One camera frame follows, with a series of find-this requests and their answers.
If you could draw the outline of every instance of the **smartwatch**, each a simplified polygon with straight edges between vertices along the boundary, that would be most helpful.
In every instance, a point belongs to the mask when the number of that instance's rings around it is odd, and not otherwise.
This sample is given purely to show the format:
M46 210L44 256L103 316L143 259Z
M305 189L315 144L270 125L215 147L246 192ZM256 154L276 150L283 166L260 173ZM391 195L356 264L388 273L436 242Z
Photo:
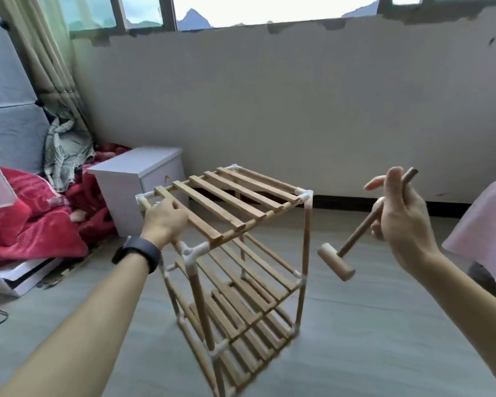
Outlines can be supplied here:
M114 253L112 263L117 265L130 252L139 253L147 260L149 274L155 271L158 265L163 266L162 252L151 241L140 237L129 237Z

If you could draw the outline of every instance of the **wooden mallet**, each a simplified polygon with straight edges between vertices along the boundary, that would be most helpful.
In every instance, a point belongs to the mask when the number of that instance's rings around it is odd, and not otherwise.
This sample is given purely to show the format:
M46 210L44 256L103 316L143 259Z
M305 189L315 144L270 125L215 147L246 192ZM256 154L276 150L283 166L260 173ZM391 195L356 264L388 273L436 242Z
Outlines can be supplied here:
M418 172L419 171L417 169L412 167L403 175L403 188L417 175ZM360 237L364 235L368 228L371 227L375 220L380 218L383 208L384 201L382 201L371 213L369 213L362 224L360 224L349 239L345 241L345 244L342 246L340 251L334 249L329 243L324 243L324 245L318 249L319 257L343 281L351 279L356 272L355 269L351 268L344 262L343 257L350 251L353 245L357 243Z

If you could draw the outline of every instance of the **cabinet top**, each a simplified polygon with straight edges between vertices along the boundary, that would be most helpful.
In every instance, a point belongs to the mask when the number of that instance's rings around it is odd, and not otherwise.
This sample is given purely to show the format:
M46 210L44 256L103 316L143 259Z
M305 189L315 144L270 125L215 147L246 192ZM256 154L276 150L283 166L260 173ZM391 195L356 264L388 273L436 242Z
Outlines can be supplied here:
M181 154L180 147L141 146L96 164L89 168L88 172L95 174L100 171L110 171L143 177Z

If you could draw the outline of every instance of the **floor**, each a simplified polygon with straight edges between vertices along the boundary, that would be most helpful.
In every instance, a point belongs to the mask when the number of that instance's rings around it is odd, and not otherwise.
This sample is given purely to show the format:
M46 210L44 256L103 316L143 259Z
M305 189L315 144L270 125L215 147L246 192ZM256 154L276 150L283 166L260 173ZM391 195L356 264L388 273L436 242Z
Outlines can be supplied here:
M338 247L364 213L315 210L311 272L299 337L258 375L243 395L496 396L496 380L434 300L394 261L385 244L366 235L347 262L357 269L341 282L318 258L324 242ZM300 267L303 210L252 233ZM433 219L439 241L456 220ZM199 234L188 231L191 246ZM0 325L0 384L112 269L119 240L52 289L15 301L0 299L10 318ZM173 252L166 251L166 262ZM467 262L459 261L466 267ZM297 294L285 302L295 312ZM210 396L177 328L158 272L149 276L104 396Z

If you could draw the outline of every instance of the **person's left hand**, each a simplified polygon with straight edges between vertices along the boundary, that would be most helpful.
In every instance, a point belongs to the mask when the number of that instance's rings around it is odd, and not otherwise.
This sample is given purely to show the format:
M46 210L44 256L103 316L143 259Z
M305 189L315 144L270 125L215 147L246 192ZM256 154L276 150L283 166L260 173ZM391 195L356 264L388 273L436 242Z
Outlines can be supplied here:
M187 225L187 220L188 213L185 209L175 208L172 200L164 199L147 209L140 237L162 249L178 238Z

